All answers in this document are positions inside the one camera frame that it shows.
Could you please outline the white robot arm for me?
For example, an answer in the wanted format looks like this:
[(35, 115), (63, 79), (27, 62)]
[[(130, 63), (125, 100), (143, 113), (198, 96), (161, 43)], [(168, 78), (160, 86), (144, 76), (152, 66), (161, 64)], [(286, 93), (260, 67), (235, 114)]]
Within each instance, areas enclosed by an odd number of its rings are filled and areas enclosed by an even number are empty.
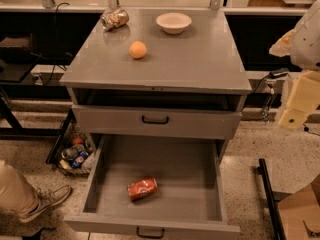
[(320, 105), (320, 0), (271, 46), (269, 53), (289, 56), (291, 63), (302, 69), (288, 83), (289, 91), (277, 119), (279, 127), (297, 130)]

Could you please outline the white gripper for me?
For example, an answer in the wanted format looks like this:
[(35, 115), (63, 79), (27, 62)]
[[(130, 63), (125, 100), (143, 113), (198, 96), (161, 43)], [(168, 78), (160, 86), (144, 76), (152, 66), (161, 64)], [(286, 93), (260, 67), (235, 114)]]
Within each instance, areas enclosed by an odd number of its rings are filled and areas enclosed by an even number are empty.
[[(292, 29), (279, 38), (269, 49), (276, 57), (290, 56), (293, 52)], [(284, 110), (277, 121), (279, 127), (288, 130), (299, 129), (320, 105), (320, 72), (303, 71), (292, 81)]]

